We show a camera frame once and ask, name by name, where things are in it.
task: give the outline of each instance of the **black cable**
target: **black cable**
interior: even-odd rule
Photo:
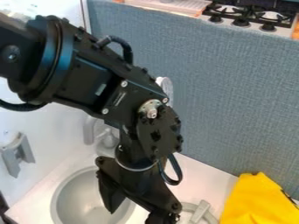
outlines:
[[[106,36],[103,39],[100,39],[97,42],[97,45],[100,48],[103,48],[104,46],[107,46],[110,43],[117,43],[119,45],[122,46],[122,51],[123,51],[123,58],[124,60],[129,63],[129,64],[133,64],[133,51],[132,51],[132,47],[128,44],[127,41],[125,41],[122,38],[116,37],[116,36]]]
[[[32,105],[29,103],[19,103],[19,104],[14,104],[10,102],[6,102],[3,100],[0,100],[0,107],[8,110],[13,110],[17,112],[29,112],[37,109],[43,108],[47,103],[42,103],[39,105]]]
[[[160,174],[161,174],[161,177],[163,178],[163,180],[171,185],[171,186],[178,186],[179,183],[181,183],[181,181],[183,180],[183,173],[182,173],[182,170],[181,170],[181,167],[179,166],[175,156],[173,156],[173,154],[170,154],[168,156],[168,159],[170,160],[170,163],[172,165],[172,168],[173,170],[175,171],[175,173],[177,174],[177,180],[174,180],[172,178],[170,178],[169,176],[167,176],[167,174],[165,173],[164,169],[163,169],[163,166],[162,166],[162,163],[161,161],[159,160],[158,161],[158,168],[159,168],[159,171],[160,171]]]

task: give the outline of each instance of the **yellow fabric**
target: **yellow fabric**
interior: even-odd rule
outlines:
[[[242,174],[220,224],[299,224],[299,209],[264,173]]]

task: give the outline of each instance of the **stove burner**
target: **stove burner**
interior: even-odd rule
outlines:
[[[278,8],[267,8],[254,6],[252,4],[247,6],[236,6],[233,2],[236,1],[214,0],[205,8],[203,15],[209,16],[209,20],[213,23],[221,23],[222,21],[220,21],[220,18],[223,19],[223,21],[232,19],[233,25],[239,27],[247,27],[251,23],[261,24],[261,26],[263,26],[265,23],[271,23],[277,29],[280,27],[289,29],[292,28],[292,25],[296,19],[295,9],[279,10]],[[265,27],[261,27],[261,29],[273,31],[273,26],[271,27],[271,25],[266,24]]]
[[[272,23],[265,23],[260,27],[260,30],[264,32],[276,32],[275,25]]]
[[[212,8],[214,11],[224,14],[242,14],[244,9],[232,5],[216,5]]]
[[[233,25],[239,26],[239,27],[249,27],[250,23],[248,22],[247,19],[243,17],[238,17],[233,21]]]
[[[256,10],[254,11],[254,15],[261,20],[281,23],[283,21],[291,21],[291,16],[284,15],[282,13],[279,13],[277,11],[271,11],[271,10]]]
[[[210,22],[213,22],[214,24],[220,24],[223,22],[223,19],[221,18],[221,16],[219,15],[212,15],[210,18],[209,18],[209,21]]]

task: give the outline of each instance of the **white sink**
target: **white sink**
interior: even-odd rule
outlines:
[[[74,151],[5,215],[17,224],[135,224],[148,212],[126,199],[110,214],[103,206],[90,149]]]
[[[55,224],[123,224],[135,208],[126,199],[111,214],[103,205],[94,167],[66,178],[52,198],[51,215]]]

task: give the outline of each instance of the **robotic arm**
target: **robotic arm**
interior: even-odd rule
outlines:
[[[127,197],[150,212],[146,223],[177,223],[182,206],[165,183],[178,185],[183,177],[173,156],[182,150],[181,122],[155,78],[133,65],[129,44],[114,36],[98,40],[53,16],[22,24],[0,14],[0,33],[0,77],[25,102],[0,106],[32,111],[57,102],[116,127],[115,159],[95,161],[106,209],[113,213]],[[177,180],[163,170],[167,159]]]

